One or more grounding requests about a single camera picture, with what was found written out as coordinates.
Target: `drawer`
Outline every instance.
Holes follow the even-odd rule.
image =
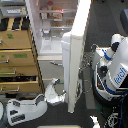
[[[34,75],[38,75],[36,65],[21,66],[21,67],[0,67],[0,77],[34,76]]]
[[[34,65],[34,58],[31,49],[0,50],[0,67],[27,65]]]
[[[38,79],[25,82],[0,82],[0,93],[39,92]]]
[[[27,30],[0,32],[0,49],[26,49],[31,48]]]

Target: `refrigerator door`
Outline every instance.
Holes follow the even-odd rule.
[[[89,24],[91,0],[80,0],[70,37],[68,112],[73,113],[76,102],[78,73]]]

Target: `wire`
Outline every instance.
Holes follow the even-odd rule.
[[[98,3],[104,4],[107,0],[98,0]]]
[[[123,108],[123,102],[124,102],[124,98],[125,96],[128,94],[128,90],[125,92],[124,96],[123,96],[123,99],[122,99],[122,102],[121,102],[121,118],[120,118],[120,122],[119,122],[119,127],[121,126],[121,122],[122,122],[122,108]]]

